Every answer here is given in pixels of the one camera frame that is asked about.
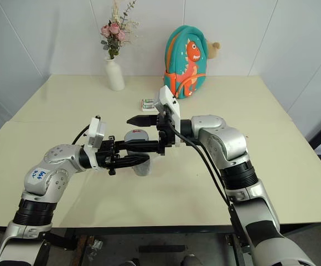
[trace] orange dinosaur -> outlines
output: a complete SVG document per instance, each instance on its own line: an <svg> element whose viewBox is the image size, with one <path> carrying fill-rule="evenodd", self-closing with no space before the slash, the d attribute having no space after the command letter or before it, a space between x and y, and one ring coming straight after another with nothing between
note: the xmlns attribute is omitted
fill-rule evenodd
<svg viewBox="0 0 321 266"><path fill-rule="evenodd" d="M185 45L185 48L185 60L188 62L188 64L185 65L185 71L183 71L181 74L176 74L177 81L180 83L193 75L197 75L199 67L195 64L195 62L199 61L201 57L200 49L196 46L194 41L190 41L190 39L188 39L188 43ZM191 96L191 94L196 90L197 79L197 77L194 77L193 79L190 79L184 83L184 95L186 97Z"/></svg>

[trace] pink flower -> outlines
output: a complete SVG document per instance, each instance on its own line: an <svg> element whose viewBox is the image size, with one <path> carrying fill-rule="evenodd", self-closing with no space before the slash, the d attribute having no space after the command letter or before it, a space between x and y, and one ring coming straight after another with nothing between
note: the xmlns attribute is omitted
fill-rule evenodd
<svg viewBox="0 0 321 266"><path fill-rule="evenodd" d="M125 32L123 32L122 30L119 31L118 35L117 35L117 39L120 41L125 40L126 34Z"/></svg>
<svg viewBox="0 0 321 266"><path fill-rule="evenodd" d="M102 27L100 29L100 31L101 31L101 35L103 35L105 38L110 36L109 26L108 25L105 25L104 27Z"/></svg>
<svg viewBox="0 0 321 266"><path fill-rule="evenodd" d="M111 23L111 25L110 25L110 32L111 32L112 34L117 34L119 31L120 31L120 28L119 28L118 24L117 24L116 22Z"/></svg>

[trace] plush bear ear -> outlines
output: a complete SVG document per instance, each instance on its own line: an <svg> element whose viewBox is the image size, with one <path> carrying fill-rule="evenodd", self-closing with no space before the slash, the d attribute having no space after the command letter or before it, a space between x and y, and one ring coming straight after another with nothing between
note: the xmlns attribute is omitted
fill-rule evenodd
<svg viewBox="0 0 321 266"><path fill-rule="evenodd" d="M211 43L208 40L206 40L207 43L207 50L208 50L208 59L215 58L218 54L218 50L221 48L221 44L218 42Z"/></svg>

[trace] robotic arm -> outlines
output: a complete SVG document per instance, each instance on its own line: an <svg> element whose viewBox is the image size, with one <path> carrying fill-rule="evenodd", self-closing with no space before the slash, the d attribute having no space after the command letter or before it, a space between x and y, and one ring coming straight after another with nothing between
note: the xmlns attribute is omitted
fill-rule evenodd
<svg viewBox="0 0 321 266"><path fill-rule="evenodd" d="M218 116L180 120L179 104L166 86L160 89L156 102L158 115L135 116L127 122L155 125L158 141L115 141L113 136L103 140L106 125L95 117L84 146L58 145L44 155L25 176L19 210L0 245L0 266L46 265L50 246L44 237L51 230L53 212L73 174L106 168L114 175L116 168L149 160L147 154L140 153L120 158L120 150L164 155L165 147L180 145L180 135L205 147L219 169L232 225L240 241L250 245L255 265L315 266L299 246L280 234L277 215L251 165L244 136Z"/></svg>

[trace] black cable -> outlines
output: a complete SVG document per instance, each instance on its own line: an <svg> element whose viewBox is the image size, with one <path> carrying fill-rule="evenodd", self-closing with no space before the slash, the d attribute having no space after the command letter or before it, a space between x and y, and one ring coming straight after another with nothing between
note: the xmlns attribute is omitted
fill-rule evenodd
<svg viewBox="0 0 321 266"><path fill-rule="evenodd" d="M85 131L87 131L89 128L89 125L87 125L81 132L79 132L79 134L77 135L77 137L74 139L74 141L72 142L72 145L75 145L78 141L78 139L83 135L83 133Z"/></svg>
<svg viewBox="0 0 321 266"><path fill-rule="evenodd" d="M201 156L201 158L203 159L203 161L204 161L207 169L208 169L209 172L210 172L210 175L211 175L211 177L212 177L212 180L213 180L214 183L215 183L215 186L216 186L218 192L220 192L221 197L222 197L223 200L226 202L226 204L229 206L229 201L228 201L227 198L224 196L224 194L223 194L220 186L218 185L218 183L217 183L217 181L216 181L216 178L215 178L215 176L214 176L214 173L212 172L211 167L210 167L209 163L207 162L204 154L201 152L201 150L200 150L191 140L189 140L188 138L186 138L186 137L184 137L182 134L180 134L180 133L174 128L174 126L172 125L172 123L171 123L170 121L168 121L167 123L168 123L170 129L171 129L179 138L181 138L183 141L185 141L187 144L189 144L191 147L193 147L193 148L198 152L198 154Z"/></svg>
<svg viewBox="0 0 321 266"><path fill-rule="evenodd" d="M222 188L225 189L225 184L224 184L224 182L223 182L223 180L222 180L222 178L221 178L221 175L220 175L220 173L218 172L217 167L215 166L215 164L214 164L214 162L213 162L213 160L212 160L209 152L206 150L205 146L204 146L201 142L200 142L200 146L201 146L201 148L203 148L203 151L205 152L208 160L210 161L210 163L211 163L211 165L212 165L212 168L215 170L216 175L218 176L218 179L219 179L220 182L221 182Z"/></svg>

